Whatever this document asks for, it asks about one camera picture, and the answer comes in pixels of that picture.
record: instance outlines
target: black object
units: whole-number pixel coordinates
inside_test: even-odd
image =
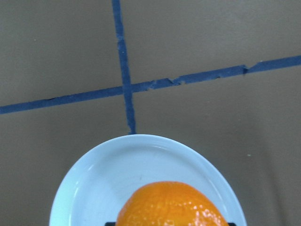
[[[234,223],[228,223],[229,226],[236,226]],[[115,226],[115,222],[107,222],[104,226]]]

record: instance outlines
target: white plate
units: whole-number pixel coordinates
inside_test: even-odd
[[[209,161],[179,142],[154,135],[118,137],[82,156],[57,191],[49,225],[104,226],[116,221],[136,189],[166,180],[195,187],[228,222],[246,226],[233,190]]]

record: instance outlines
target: blue tape line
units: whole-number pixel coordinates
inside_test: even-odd
[[[200,81],[225,78],[225,77],[230,77],[235,75],[270,71],[270,70],[276,70],[276,69],[292,67],[292,66],[300,66],[300,65],[301,65],[301,56],[293,56],[293,57],[287,57],[287,58],[282,58],[277,60],[259,62],[251,68],[247,68],[245,65],[240,65],[240,66],[223,68],[214,71],[182,75],[174,80],[165,78],[165,79],[159,79],[153,81],[146,81],[142,83],[133,84],[131,86],[131,89],[129,89],[129,85],[127,84],[126,86],[123,87],[114,87],[108,89],[101,89],[97,91],[90,91],[86,93],[68,95],[63,97],[56,97],[50,100],[37,100],[37,101],[32,101],[27,103],[7,105],[7,106],[0,107],[0,114],[26,111],[35,108],[49,107],[55,105],[63,105],[63,104],[69,104],[69,103],[97,99],[97,98],[111,97],[111,96],[123,94],[123,90],[126,91],[126,93],[124,93],[125,99],[126,100],[130,99],[130,101],[132,101],[132,92],[135,93],[143,92],[143,91],[147,91],[148,89],[160,89],[165,87],[178,86],[181,85],[182,83],[189,84],[189,83],[195,83]],[[132,131],[135,132],[134,109],[132,110],[127,109],[127,116],[128,116],[128,123],[130,123],[130,128],[134,128],[132,129]]]
[[[0,107],[0,114],[26,111],[26,110],[36,109],[36,108],[43,108],[43,107],[51,107],[56,105],[64,105],[64,104],[70,104],[70,103],[75,103],[80,101],[86,101],[86,100],[92,100],[92,99],[98,99],[104,97],[112,97],[112,96],[117,96],[122,94],[123,91],[121,86],[108,88],[108,89],[100,89],[100,90],[90,91],[85,93],[55,97],[52,99],[36,100],[36,101],[31,101],[26,103],[2,106]]]
[[[166,88],[171,86],[178,86],[181,85],[182,83],[189,84],[189,83],[208,81],[208,80],[213,80],[218,78],[226,78],[226,77],[236,76],[236,75],[270,71],[270,70],[298,66],[298,65],[301,65],[301,56],[293,56],[293,57],[287,57],[287,58],[282,58],[277,60],[259,62],[251,68],[247,68],[247,66],[245,65],[239,65],[239,66],[228,67],[228,68],[223,68],[214,71],[182,75],[174,80],[165,78],[165,79],[147,81],[142,83],[136,83],[132,85],[132,91],[134,93],[143,92],[143,91],[147,91],[148,89],[161,89],[161,88]]]
[[[255,66],[249,68],[246,73],[263,72],[298,65],[301,65],[301,56],[292,56],[282,59],[259,62]]]
[[[114,13],[116,37],[118,40],[118,52],[119,52],[122,84],[123,84],[123,94],[124,94],[124,100],[126,105],[127,124],[131,130],[129,134],[135,134],[136,133],[135,111],[134,111],[134,106],[132,101],[133,94],[132,94],[132,87],[131,87],[130,72],[128,68],[127,47],[126,47],[126,42],[124,40],[120,1],[112,0],[112,6],[113,6],[113,13]]]

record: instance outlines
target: gray floor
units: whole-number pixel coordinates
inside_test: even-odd
[[[132,83],[301,54],[301,2],[121,1]],[[2,1],[0,106],[122,85],[111,1]],[[300,225],[301,66],[133,94],[137,133],[190,146],[250,226]],[[122,95],[0,115],[0,222],[47,225],[68,169],[127,135]]]

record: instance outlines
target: mandarin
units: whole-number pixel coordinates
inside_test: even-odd
[[[116,226],[228,226],[214,204],[182,182],[147,184],[121,209]]]

